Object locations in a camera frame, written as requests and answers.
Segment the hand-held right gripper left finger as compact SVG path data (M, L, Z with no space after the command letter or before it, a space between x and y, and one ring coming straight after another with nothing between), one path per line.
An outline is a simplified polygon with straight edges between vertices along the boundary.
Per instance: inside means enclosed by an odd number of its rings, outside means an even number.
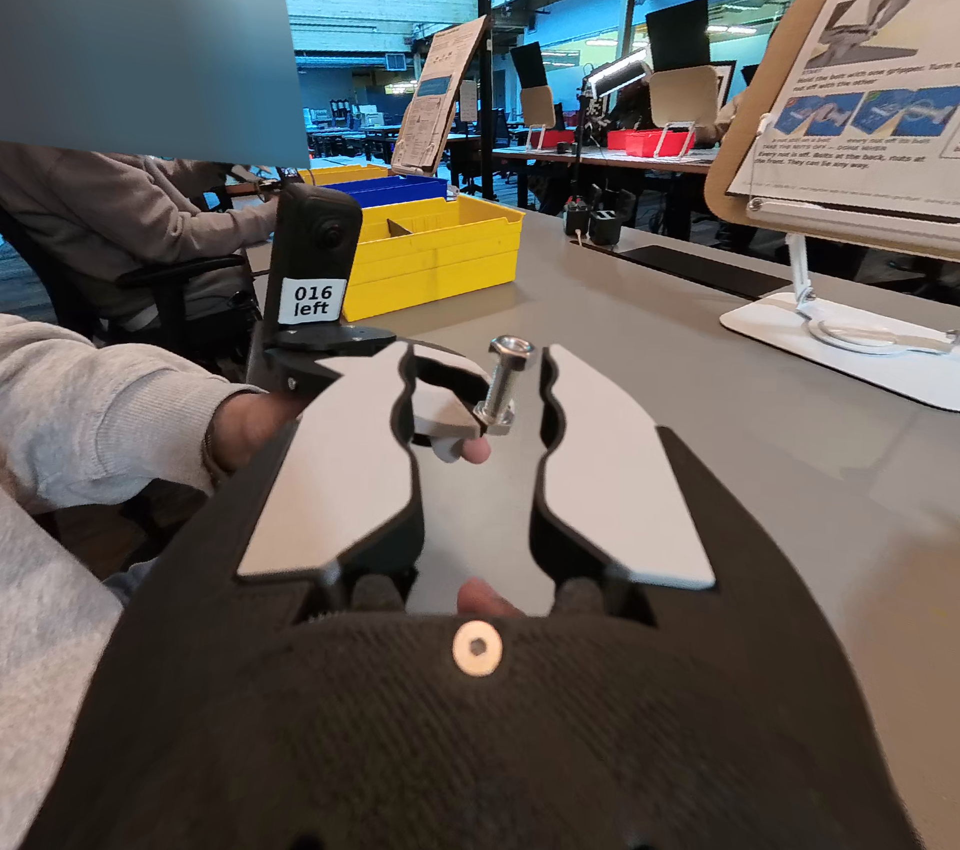
M299 418L237 574L326 585L413 577L426 534L410 450L412 347L398 341L318 369L334 378Z

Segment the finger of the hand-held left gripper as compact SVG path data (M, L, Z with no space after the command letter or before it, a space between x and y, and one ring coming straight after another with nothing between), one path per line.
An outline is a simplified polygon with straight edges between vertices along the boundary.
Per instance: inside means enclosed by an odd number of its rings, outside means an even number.
M474 413L446 388L417 388L412 398L414 436L443 462L484 462L484 436Z
M468 410L483 403L491 376L479 364L454 351L412 342L415 362L414 400L437 397L456 398Z

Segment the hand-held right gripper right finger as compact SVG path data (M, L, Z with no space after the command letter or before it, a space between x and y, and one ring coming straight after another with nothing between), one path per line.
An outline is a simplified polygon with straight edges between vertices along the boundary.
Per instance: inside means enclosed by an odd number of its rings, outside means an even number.
M559 344L543 350L541 371L537 566L556 584L612 571L635 583L712 589L714 569L653 417Z

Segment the silver hex bolt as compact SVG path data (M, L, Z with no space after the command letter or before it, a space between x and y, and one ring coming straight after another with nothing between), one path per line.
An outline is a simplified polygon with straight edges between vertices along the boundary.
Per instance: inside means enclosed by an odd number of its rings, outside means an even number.
M486 404L488 413L498 415L512 400L518 378L526 370L536 348L520 337L501 335L491 340L488 350L496 356L497 363L482 403Z

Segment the yellow divided plastic bin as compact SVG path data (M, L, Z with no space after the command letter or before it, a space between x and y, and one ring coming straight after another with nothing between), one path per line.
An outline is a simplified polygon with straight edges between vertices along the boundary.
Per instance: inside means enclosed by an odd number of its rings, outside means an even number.
M343 317L357 322L514 281L524 218L471 196L365 208Z

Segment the person's left forearm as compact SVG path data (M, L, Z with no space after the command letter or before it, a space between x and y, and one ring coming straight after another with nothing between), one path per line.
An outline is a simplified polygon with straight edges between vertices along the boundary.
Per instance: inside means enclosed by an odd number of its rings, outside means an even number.
M210 492L203 449L235 385L145 344L95 347L62 327L1 318L2 524L112 505L154 480Z

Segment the grey desk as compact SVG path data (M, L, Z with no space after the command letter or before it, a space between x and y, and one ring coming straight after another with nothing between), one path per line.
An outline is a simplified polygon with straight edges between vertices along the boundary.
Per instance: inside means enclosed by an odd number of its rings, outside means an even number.
M674 430L794 563L842 641L928 848L958 848L958 415L738 336L743 301L570 244L529 213L515 281L367 321L491 367L559 343Z

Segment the long wooden office desk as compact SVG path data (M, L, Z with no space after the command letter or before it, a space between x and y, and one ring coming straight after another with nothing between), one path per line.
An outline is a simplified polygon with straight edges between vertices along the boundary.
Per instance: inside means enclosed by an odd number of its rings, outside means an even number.
M605 148L588 148L580 160L577 160L573 153L558 153L555 149L494 148L491 160L495 170L508 170L517 176L516 206L522 210L529 207L530 176L540 173L557 174L553 170L537 170L535 165L539 164L556 164L569 169L575 166L588 167L619 173L659 172L702 176L706 176L713 165L713 161L703 159L700 152L694 153L692 157L644 158Z

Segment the person's left hand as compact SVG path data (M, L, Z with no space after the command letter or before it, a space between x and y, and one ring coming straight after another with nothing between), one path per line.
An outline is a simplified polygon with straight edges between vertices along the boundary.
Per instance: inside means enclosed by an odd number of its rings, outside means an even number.
M248 465L311 402L290 394L251 391L223 401L207 426L200 450L213 488Z

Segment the person's right hand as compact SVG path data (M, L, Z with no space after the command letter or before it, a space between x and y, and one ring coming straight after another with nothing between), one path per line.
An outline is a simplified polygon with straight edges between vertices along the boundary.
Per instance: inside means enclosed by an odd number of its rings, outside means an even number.
M516 618L523 613L502 597L486 580L472 578L462 584L456 599L457 614L472 619Z

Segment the blue plastic bin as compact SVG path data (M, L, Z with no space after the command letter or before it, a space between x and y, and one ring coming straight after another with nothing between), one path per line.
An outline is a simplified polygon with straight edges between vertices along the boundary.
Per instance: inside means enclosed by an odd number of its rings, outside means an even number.
M449 182L438 177L387 175L344 182L323 182L321 187L351 196L361 208L375 208L425 199L447 199Z

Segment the black office chair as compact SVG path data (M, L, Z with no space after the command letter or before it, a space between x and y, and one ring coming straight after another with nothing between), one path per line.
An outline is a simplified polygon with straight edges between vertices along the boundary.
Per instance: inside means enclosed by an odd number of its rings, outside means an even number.
M66 276L66 270L44 250L5 208L2 237L25 260L51 299L59 324L95 344L142 343L166 349L212 372L223 369L237 376L246 367L251 338L260 317L256 299L241 292L238 303L218 314L187 316L186 287L207 273L240 269L249 275L239 255L206 258L174 265L138 268L119 276L120 290L148 291L157 307L157 323L129 331L103 319L93 303Z

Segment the cardboard instruction board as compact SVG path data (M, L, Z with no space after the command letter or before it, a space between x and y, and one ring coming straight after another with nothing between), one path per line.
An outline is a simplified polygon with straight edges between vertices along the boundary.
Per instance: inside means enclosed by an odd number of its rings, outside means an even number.
M490 25L485 14L433 35L414 97L404 112L390 170L433 175L450 136L461 84Z

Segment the white board stand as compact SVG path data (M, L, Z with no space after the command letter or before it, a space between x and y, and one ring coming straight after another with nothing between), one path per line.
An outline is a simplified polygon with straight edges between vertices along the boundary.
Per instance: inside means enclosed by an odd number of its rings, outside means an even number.
M877 248L920 251L940 259L958 251L958 222L848 211L752 196L750 218L781 223L792 289L771 293L721 316L722 325L805 360L896 395L959 411L958 331L938 331L826 299L813 288L807 237L853 237Z

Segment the black steel pillar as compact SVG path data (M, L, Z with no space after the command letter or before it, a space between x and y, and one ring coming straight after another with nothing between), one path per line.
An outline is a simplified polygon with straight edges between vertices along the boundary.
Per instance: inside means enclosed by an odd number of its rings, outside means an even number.
M493 10L492 0L477 0L478 16L483 18L484 28L478 46L479 61L479 127L481 137L480 165L482 196L487 200L496 198L494 184L494 94L493 94Z

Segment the black panel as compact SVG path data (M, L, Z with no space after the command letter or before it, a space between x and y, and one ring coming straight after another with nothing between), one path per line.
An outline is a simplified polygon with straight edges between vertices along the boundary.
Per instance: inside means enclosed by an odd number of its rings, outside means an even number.
M541 49L541 44L537 41L516 45L510 49L510 59L522 91L548 86Z
M692 0L648 13L645 17L655 72L710 64L709 0Z

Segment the light bar lamp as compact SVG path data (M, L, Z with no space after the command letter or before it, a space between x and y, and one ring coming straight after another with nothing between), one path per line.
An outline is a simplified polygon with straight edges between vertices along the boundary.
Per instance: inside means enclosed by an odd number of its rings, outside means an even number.
M649 69L643 52L634 52L593 69L583 78L581 95L600 100L646 76Z

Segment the wooden instruction board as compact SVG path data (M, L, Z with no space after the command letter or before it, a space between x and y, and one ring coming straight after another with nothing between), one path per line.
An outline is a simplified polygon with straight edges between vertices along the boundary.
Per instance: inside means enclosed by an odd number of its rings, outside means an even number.
M705 199L721 220L753 224L787 236L914 254L958 263L958 220L854 208L846 196L827 200L765 197L757 190L758 146L770 140L776 103L826 4L796 0L772 32L738 113L708 172Z

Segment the printed instruction sheet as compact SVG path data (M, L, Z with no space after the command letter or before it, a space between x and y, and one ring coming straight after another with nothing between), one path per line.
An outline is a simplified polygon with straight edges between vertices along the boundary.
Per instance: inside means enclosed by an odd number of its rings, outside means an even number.
M958 220L959 0L825 0L733 194Z

